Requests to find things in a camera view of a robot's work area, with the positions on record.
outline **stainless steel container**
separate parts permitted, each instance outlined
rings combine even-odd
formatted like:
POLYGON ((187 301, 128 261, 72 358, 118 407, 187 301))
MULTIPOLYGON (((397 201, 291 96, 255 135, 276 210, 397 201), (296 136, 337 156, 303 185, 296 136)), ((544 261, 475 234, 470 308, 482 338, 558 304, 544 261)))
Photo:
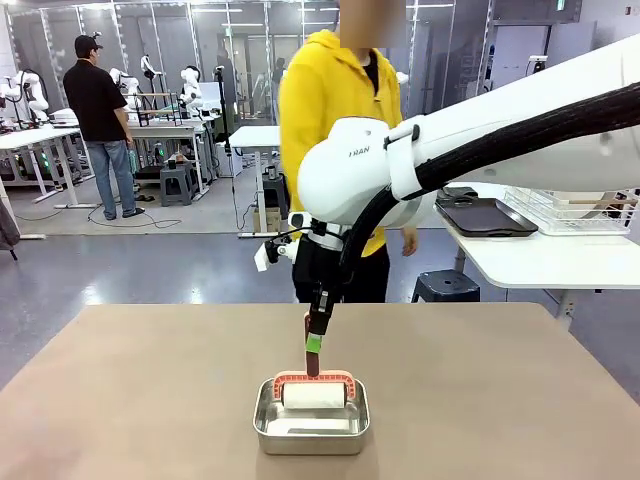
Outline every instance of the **stainless steel container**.
POLYGON ((273 378, 258 391, 253 416, 260 447, 270 455, 356 455, 369 429, 364 385, 356 380, 356 398, 340 409, 285 410, 273 398, 273 378))

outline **baseball cap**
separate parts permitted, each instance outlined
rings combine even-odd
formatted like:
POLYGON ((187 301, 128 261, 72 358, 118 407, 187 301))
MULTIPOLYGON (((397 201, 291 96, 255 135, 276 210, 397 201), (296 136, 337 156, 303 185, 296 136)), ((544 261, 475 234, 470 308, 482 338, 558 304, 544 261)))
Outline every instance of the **baseball cap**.
POLYGON ((75 47, 78 58, 89 58, 91 50, 98 50, 102 45, 98 45, 96 39, 89 35, 80 35, 76 37, 75 47))

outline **black tray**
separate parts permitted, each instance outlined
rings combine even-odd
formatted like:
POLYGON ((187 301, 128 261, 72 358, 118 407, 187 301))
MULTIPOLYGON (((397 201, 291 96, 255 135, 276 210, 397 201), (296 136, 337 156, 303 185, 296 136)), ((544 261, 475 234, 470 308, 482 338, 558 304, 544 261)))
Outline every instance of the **black tray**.
POLYGON ((439 199, 436 208, 463 237, 528 237, 538 226, 495 198, 439 199))

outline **white dish rack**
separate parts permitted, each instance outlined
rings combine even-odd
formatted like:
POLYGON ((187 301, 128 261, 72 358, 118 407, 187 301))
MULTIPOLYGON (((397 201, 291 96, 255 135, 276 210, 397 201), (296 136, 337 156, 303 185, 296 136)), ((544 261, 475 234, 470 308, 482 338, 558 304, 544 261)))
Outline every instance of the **white dish rack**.
POLYGON ((508 187, 504 202, 545 235, 627 235, 640 197, 623 190, 608 192, 600 200, 566 200, 553 192, 508 187))

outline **black pants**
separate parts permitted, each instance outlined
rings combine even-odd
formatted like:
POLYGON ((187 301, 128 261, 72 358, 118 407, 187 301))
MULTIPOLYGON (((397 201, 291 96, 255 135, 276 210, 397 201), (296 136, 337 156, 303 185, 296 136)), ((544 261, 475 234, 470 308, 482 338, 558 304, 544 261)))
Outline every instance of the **black pants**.
MULTIPOLYGON (((345 286, 344 303, 385 303, 389 280, 389 254, 383 246, 373 255, 358 262, 353 280, 345 286)), ((300 303, 311 303, 313 286, 296 284, 296 297, 300 303)))

